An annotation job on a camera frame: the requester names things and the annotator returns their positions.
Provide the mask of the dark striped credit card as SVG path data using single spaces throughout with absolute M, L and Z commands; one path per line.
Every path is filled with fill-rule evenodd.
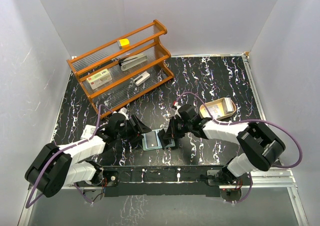
M 155 131 L 151 131 L 145 134 L 145 149 L 155 150 L 158 149 L 158 139 Z

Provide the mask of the green card holder wallet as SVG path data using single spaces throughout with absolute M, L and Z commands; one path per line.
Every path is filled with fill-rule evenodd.
M 148 133 L 142 134 L 142 147 L 144 151 L 173 148 L 176 146 L 175 140 L 164 139 L 164 129 L 154 129 Z

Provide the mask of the white blue patterned card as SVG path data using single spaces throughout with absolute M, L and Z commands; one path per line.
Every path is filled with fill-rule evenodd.
M 220 110 L 219 106 L 218 105 L 211 105 L 208 107 L 209 109 L 209 112 L 211 113 L 211 115 L 217 119 L 217 118 L 220 118 L 223 116 L 223 113 L 222 111 Z

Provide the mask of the beige card tray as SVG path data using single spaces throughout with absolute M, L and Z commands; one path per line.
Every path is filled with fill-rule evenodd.
M 199 108 L 199 114 L 202 118 L 210 118 L 212 115 L 208 109 L 209 106 L 213 106 L 213 105 L 218 105 L 220 110 L 222 111 L 223 113 L 223 116 L 219 117 L 219 118 L 215 118 L 216 120 L 222 120 L 222 119 L 226 119 L 226 118 L 229 118 L 231 117 L 236 111 L 237 111 L 237 106 L 236 104 L 232 101 L 232 104 L 233 104 L 233 112 L 232 113 L 228 113 L 228 114 L 225 114 L 224 112 L 224 108 L 223 108 L 223 105 L 222 105 L 222 102 L 224 100 L 224 97 L 223 98 L 219 98 L 217 100 L 214 100 L 214 101 L 211 101 L 211 102 L 207 102 L 203 105 L 200 106 Z

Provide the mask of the stack of cards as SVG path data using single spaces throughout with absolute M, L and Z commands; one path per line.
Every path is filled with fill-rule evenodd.
M 229 97 L 223 99 L 222 106 L 225 114 L 230 114 L 234 111 L 233 102 Z

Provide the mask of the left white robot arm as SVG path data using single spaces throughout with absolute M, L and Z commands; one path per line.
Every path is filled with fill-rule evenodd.
M 24 178 L 45 197 L 56 195 L 63 186 L 88 181 L 97 186 L 103 173 L 86 160 L 102 154 L 118 140 L 134 143 L 142 140 L 151 129 L 136 115 L 127 115 L 124 108 L 114 112 L 106 124 L 95 127 L 86 138 L 77 142 L 55 145 L 46 144 L 27 169 Z

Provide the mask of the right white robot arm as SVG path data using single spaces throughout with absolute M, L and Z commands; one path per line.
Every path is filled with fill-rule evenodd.
M 175 109 L 168 128 L 157 134 L 162 147 L 192 133 L 201 139 L 217 139 L 237 144 L 243 151 L 214 175 L 202 174 L 200 180 L 205 183 L 213 181 L 233 185 L 243 174 L 255 169 L 267 172 L 286 149 L 283 141 L 264 122 L 218 123 L 196 112 L 190 104 L 176 106 Z

